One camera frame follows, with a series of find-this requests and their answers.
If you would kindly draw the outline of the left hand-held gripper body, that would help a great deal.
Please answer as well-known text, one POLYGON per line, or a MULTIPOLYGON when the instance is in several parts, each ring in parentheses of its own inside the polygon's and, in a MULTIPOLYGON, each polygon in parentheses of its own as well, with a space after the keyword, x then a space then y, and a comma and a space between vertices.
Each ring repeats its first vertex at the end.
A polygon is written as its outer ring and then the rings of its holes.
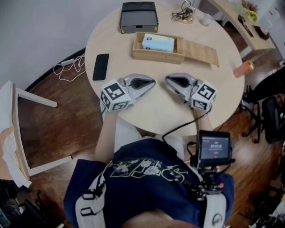
POLYGON ((126 110, 134 106, 135 100, 127 88, 127 79, 129 77, 112 79, 101 87, 100 100, 108 111, 126 110))

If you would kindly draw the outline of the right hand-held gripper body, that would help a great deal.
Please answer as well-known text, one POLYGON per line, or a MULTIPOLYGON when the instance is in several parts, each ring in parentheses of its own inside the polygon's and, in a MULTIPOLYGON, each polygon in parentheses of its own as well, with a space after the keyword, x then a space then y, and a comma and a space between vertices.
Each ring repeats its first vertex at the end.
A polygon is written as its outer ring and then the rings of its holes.
POLYGON ((195 80, 184 100, 198 110, 211 110, 216 99, 216 88, 207 81, 195 80))

